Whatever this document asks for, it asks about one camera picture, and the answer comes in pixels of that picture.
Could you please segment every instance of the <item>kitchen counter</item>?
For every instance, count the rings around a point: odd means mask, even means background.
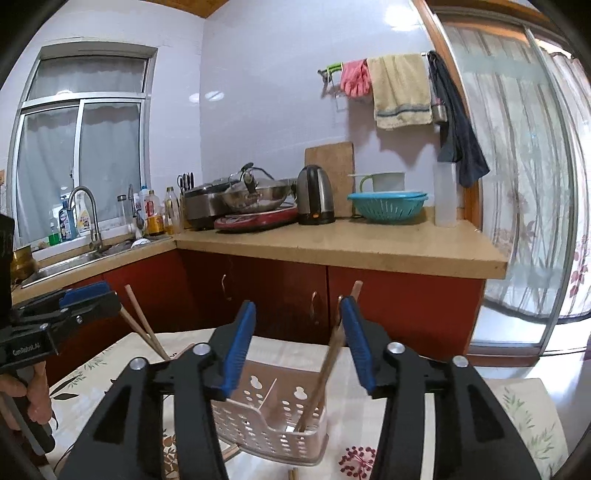
[[[176,248],[457,278],[504,278],[507,266],[506,258],[490,240],[465,220],[459,220],[455,228],[436,227],[432,220],[397,226],[339,220],[328,225],[293,224],[246,234],[185,231],[171,239],[97,260],[30,287],[18,287],[12,292],[12,301],[16,304]]]

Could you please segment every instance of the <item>bowl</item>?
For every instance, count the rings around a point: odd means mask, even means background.
[[[428,199],[424,192],[351,193],[355,209],[376,223],[398,223],[417,216]]]

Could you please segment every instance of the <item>cutting board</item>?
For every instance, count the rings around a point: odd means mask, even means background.
[[[322,167],[329,176],[335,201],[335,216],[352,216],[353,204],[347,200],[347,195],[353,193],[355,183],[355,179],[348,176],[355,171],[353,144],[341,142],[306,148],[305,162],[306,165]]]

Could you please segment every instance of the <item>pink rubber glove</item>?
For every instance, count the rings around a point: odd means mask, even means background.
[[[350,98],[369,95],[371,80],[365,60],[355,60],[343,63],[343,73],[340,77],[340,88]]]

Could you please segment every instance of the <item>finger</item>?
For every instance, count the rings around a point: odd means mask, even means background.
[[[35,373],[37,375],[45,377],[45,362],[39,362],[38,364],[33,365],[33,368],[35,369]]]
[[[0,392],[10,397],[24,397],[27,395],[27,388],[12,375],[0,375]]]
[[[35,376],[29,383],[27,391],[27,398],[31,402],[27,411],[31,420],[37,423],[47,423],[51,419],[51,399],[44,370],[44,368],[35,369]]]
[[[29,418],[41,425],[45,425],[51,420],[51,400],[44,400],[42,404],[29,405],[27,410]]]
[[[17,421],[12,416],[12,413],[10,413],[10,410],[8,410],[8,407],[4,403],[4,399],[2,397],[0,397],[0,415],[4,417],[4,420],[6,420],[6,424],[8,425],[9,429],[20,430]]]

